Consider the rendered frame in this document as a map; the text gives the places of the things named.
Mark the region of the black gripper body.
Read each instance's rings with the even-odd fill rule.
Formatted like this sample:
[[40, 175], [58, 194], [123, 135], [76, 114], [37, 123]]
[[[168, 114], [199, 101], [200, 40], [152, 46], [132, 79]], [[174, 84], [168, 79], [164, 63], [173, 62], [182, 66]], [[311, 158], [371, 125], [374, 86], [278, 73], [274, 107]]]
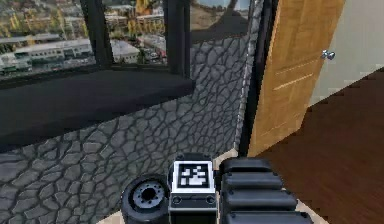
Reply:
[[121, 195], [125, 224], [168, 224], [168, 199], [164, 175], [146, 174], [134, 179]]

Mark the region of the black framed window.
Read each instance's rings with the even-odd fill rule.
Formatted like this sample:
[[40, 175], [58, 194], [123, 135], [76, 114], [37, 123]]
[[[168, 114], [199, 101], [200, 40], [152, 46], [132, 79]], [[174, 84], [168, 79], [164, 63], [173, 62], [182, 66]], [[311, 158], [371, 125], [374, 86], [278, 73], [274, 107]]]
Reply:
[[190, 51], [249, 33], [254, 3], [241, 13], [237, 2], [193, 31], [190, 12], [212, 9], [197, 0], [163, 0], [167, 64], [159, 66], [114, 62], [102, 1], [81, 0], [96, 62], [0, 81], [0, 153], [192, 94]]

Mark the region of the wooden room door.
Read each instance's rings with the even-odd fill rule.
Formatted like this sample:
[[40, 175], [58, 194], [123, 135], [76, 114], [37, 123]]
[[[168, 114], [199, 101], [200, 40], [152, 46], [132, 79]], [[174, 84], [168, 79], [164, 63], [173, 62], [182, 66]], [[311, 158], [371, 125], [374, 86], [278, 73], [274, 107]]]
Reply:
[[345, 1], [279, 0], [249, 157], [300, 129]]

